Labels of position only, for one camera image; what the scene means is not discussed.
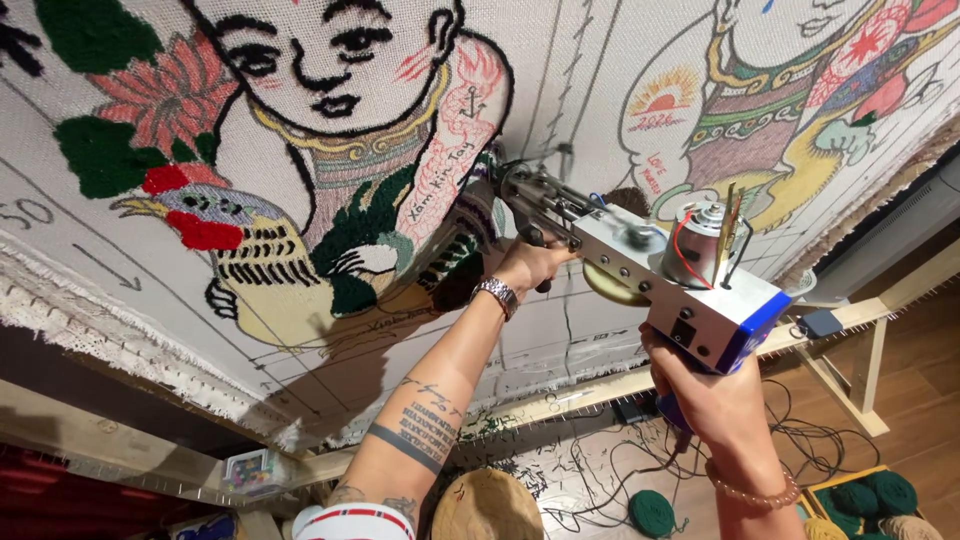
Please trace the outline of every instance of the wooden floor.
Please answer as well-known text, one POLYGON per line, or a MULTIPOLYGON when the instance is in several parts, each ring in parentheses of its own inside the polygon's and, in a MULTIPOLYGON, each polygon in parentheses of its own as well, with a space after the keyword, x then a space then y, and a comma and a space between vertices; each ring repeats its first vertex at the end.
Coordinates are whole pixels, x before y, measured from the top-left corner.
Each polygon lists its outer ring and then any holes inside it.
MULTIPOLYGON (((960 286, 950 287, 917 307, 911 307, 888 327, 881 378, 877 389, 876 411, 891 431, 875 440, 880 462, 903 474, 917 488, 921 510, 947 540, 960 540, 960 286)), ((857 355, 869 353, 869 335, 849 338, 828 353, 828 357, 848 375, 857 355)), ((766 379, 786 385, 792 396, 792 418, 835 429, 853 429, 841 409, 825 393, 795 358, 783 356, 765 364, 766 379)), ((783 390, 764 383, 768 405, 781 417, 787 413, 783 390)), ((665 429, 661 419, 624 428, 616 426, 607 412, 597 418, 584 418, 523 430, 475 448, 465 447, 454 461, 467 468, 484 462, 499 463, 539 493, 544 528, 550 540, 571 538, 642 538, 629 525, 617 525, 626 515, 627 496, 614 493, 619 479, 634 469, 658 465, 637 446, 621 445, 629 440, 646 441, 654 453, 665 456, 665 429), (547 509, 577 510, 614 497, 603 514, 587 513, 576 521, 568 514, 555 519, 547 509)), ((793 471, 799 471, 806 458, 786 435, 774 435, 780 457, 793 471)), ((840 467, 851 471, 872 467, 876 452, 853 434, 844 436, 845 455, 840 467)), ((839 456, 826 439, 813 442, 814 452, 836 463, 839 456)), ((694 466, 695 453, 681 456, 687 469, 694 466)), ((697 463, 703 473, 703 460, 697 463)), ((816 483, 827 473, 807 467, 798 480, 816 483)), ((677 479, 665 472, 633 475, 626 482, 626 493, 654 489, 674 500, 679 522, 688 519, 683 533, 674 538, 718 538, 713 489, 703 478, 677 479)))

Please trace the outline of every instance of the lips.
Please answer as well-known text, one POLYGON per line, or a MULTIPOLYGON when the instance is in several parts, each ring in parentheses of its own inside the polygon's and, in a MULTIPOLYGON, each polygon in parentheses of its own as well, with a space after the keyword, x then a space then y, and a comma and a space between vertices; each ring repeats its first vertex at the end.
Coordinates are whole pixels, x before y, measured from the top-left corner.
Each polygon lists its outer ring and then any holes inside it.
POLYGON ((353 114, 353 108, 360 102, 360 96, 345 94, 337 97, 325 97, 310 106, 326 118, 343 118, 353 114))
POLYGON ((827 25, 833 21, 836 17, 822 17, 815 18, 806 21, 804 24, 800 25, 800 35, 803 37, 814 37, 817 34, 820 34, 827 25))

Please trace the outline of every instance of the wristwatch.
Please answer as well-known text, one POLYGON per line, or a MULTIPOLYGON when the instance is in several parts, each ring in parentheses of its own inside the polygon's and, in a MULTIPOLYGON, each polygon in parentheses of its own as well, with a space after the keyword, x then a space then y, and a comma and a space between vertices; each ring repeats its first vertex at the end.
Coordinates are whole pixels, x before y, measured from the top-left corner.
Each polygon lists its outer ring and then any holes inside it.
POLYGON ((516 294, 506 283, 497 278, 486 278, 473 289, 473 294, 470 295, 471 302, 473 302, 473 297, 481 290, 491 293, 496 301, 500 303, 500 307, 503 307, 503 314, 507 316, 506 320, 509 321, 510 318, 514 316, 518 306, 516 294))

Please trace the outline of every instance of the bird drawing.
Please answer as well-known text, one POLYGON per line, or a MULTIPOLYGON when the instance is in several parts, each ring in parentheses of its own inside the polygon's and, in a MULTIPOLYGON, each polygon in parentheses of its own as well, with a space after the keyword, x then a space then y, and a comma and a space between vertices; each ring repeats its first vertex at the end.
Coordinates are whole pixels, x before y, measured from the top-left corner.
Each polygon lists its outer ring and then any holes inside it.
MULTIPOLYGON (((151 169, 141 187, 148 197, 111 207, 122 209, 121 217, 160 218, 184 247, 208 252, 214 279, 207 303, 255 339, 292 351, 350 340, 359 345, 439 314, 413 284, 387 290, 377 306, 341 318, 333 309, 331 275, 318 275, 297 227, 277 205, 225 184, 191 183, 175 165, 151 169)), ((348 254, 334 265, 333 277, 352 272, 371 283, 393 281, 392 273, 363 275, 355 259, 348 254)))

